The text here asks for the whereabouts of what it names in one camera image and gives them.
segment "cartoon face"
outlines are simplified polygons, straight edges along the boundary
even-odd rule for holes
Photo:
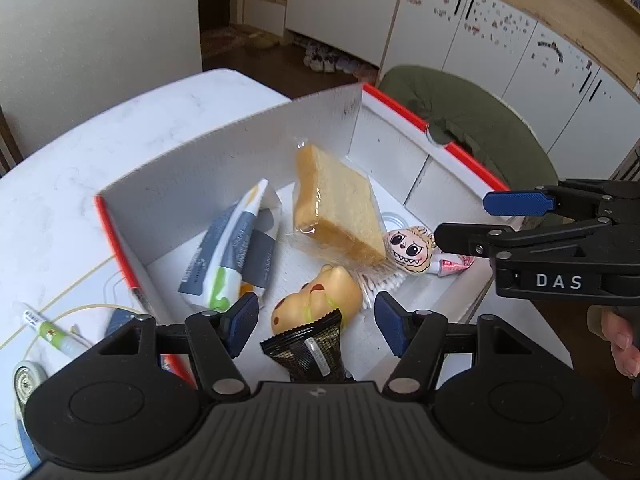
[[[387,234],[396,262],[408,272],[424,272],[431,263],[433,235],[426,227],[396,229]]]

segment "cabinet door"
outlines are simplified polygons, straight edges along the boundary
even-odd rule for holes
[[[466,0],[400,0],[383,73],[402,64],[442,70]]]
[[[444,70],[501,96],[536,23],[500,0],[468,0]]]
[[[588,94],[599,68],[539,23],[503,98],[530,124],[548,152]]]
[[[609,178],[640,137],[640,104],[600,69],[549,151],[559,178]]]
[[[290,30],[324,41],[329,24],[319,0],[287,0],[285,26]]]
[[[330,8],[337,33],[332,45],[380,66],[397,2],[332,0]]]

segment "blue gripper pad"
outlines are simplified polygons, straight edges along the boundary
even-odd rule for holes
[[[411,320],[411,313],[402,308],[388,292],[380,292],[376,296],[373,308],[376,325],[382,332],[386,344],[393,355],[402,357],[411,342],[404,331],[405,320]]]
[[[542,191],[492,191],[482,205],[493,216],[543,216],[556,209],[556,200]]]
[[[258,297],[248,292],[221,315],[220,328],[224,331],[222,343],[229,357],[235,359],[258,323]]]

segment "red stripe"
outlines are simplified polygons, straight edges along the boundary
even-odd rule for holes
[[[129,265],[129,261],[122,250],[122,246],[120,245],[120,239],[116,234],[113,225],[111,224],[111,217],[109,216],[109,212],[107,211],[107,205],[104,201],[104,197],[102,195],[96,195],[94,197],[95,208],[98,210],[98,218],[100,218],[100,223],[102,224],[102,228],[104,229],[104,233],[107,235],[107,241],[111,247],[111,251],[113,251],[114,256],[116,257],[116,261],[120,270],[124,274],[124,279],[127,282],[129,288],[140,288],[140,284],[138,283],[138,279],[131,269]]]
[[[391,97],[381,92],[377,88],[373,87],[369,83],[364,83],[363,90],[375,97],[378,101],[385,104],[397,114],[404,117],[411,124],[416,126],[419,130],[424,132],[427,131],[427,126],[429,123],[424,119],[421,119],[413,112],[407,110],[403,107],[399,102],[393,100]],[[497,178],[491,171],[485,168],[482,164],[480,164],[477,160],[475,160],[471,155],[469,155],[465,150],[460,148],[457,144],[450,142],[445,146],[445,149],[453,156],[456,157],[457,160],[462,162],[466,167],[468,167],[471,171],[473,171],[478,177],[480,177],[489,187],[493,188],[496,191],[508,191],[509,187]]]
[[[165,354],[164,357],[166,358],[166,363],[169,365],[169,368],[171,368],[171,371],[174,374],[180,377],[184,382],[186,382],[194,390],[198,389],[195,381],[191,377],[191,374],[189,373],[187,368],[184,366],[184,363],[180,360],[180,358],[177,355]]]
[[[421,130],[421,131],[423,131],[425,133],[427,132],[427,126],[429,125],[429,123],[427,121],[425,121],[424,119],[418,117],[413,112],[407,110],[398,101],[393,100],[391,97],[389,97],[385,93],[382,93],[380,90],[375,88],[375,86],[372,86],[369,83],[364,83],[363,90],[367,94],[371,95],[372,97],[375,97],[378,101],[380,101],[381,103],[383,103],[386,106],[388,106],[389,108],[391,108],[397,114],[399,114],[402,117],[404,117],[407,121],[409,121],[411,124],[413,124],[419,130]]]
[[[111,251],[116,258],[118,266],[120,270],[124,274],[124,279],[127,282],[127,286],[129,288],[138,288],[142,291],[140,284],[138,283],[138,279],[131,269],[129,265],[129,261],[122,250],[122,245],[120,244],[120,239],[116,234],[115,229],[113,228],[113,224],[111,224],[111,217],[109,216],[109,212],[107,211],[107,205],[104,201],[104,197],[102,195],[96,195],[94,197],[95,208],[98,210],[98,218],[100,218],[100,223],[102,224],[102,228],[104,229],[104,233],[107,235],[107,241],[111,247]],[[167,364],[171,371],[180,377],[183,381],[189,384],[192,388],[196,388],[196,384],[191,378],[190,373],[185,368],[182,361],[177,355],[168,354],[165,356]]]
[[[460,146],[458,146],[455,142],[450,142],[444,147],[444,149],[447,150],[451,155],[453,155],[457,160],[462,162],[462,164],[468,167],[482,180],[484,180],[484,182],[489,187],[493,188],[494,191],[509,190],[509,187],[503,181],[501,181],[498,177],[491,173],[491,171],[489,171],[477,160],[475,160],[465,150],[460,148]]]

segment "white wall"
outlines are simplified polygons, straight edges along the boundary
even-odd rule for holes
[[[0,0],[0,104],[25,155],[201,71],[198,0]]]

